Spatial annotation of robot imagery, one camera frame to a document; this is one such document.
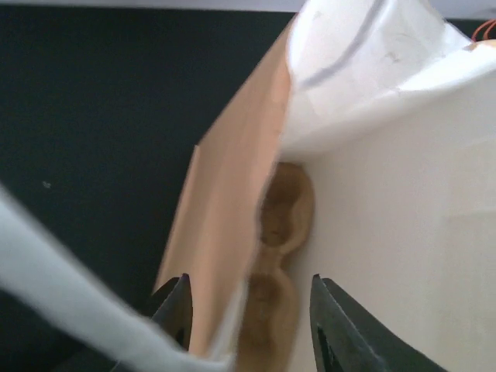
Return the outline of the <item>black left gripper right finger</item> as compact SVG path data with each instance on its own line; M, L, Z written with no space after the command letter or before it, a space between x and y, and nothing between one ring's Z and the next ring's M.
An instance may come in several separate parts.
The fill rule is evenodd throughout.
M309 312L318 372L446 371L318 274L312 278Z

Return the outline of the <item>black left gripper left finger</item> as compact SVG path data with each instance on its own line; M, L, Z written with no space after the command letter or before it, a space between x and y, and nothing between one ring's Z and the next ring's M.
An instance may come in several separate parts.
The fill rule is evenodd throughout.
M171 278L150 299L151 319L177 345L188 351L191 338L193 303L191 283L187 274Z

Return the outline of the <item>brown paper takeout bag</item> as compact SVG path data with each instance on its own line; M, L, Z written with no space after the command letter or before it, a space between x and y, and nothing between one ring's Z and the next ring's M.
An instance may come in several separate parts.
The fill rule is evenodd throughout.
M238 371L279 163L312 278L446 371L495 369L495 42L427 1L295 14L1 3L1 369ZM151 319L187 274L189 350Z

